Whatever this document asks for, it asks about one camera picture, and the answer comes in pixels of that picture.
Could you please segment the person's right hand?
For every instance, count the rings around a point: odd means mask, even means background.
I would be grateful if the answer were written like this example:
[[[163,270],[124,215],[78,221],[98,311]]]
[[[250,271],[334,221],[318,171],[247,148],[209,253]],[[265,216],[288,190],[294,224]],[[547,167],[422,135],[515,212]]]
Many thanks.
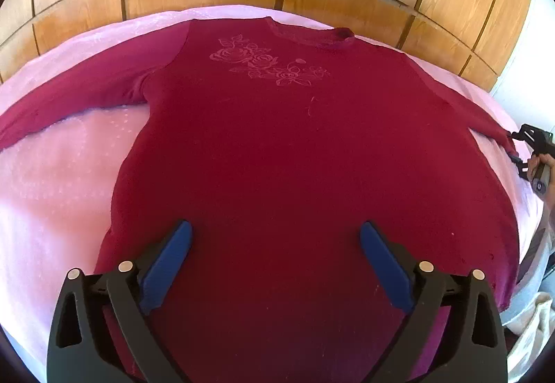
[[[528,160],[527,178],[531,182],[532,187],[535,188],[533,182],[536,179],[536,170],[541,164],[543,164],[544,169],[549,169],[549,180],[545,192],[543,194],[539,193],[539,197],[544,202],[545,208],[552,211],[555,204],[555,160],[548,154],[533,155]]]

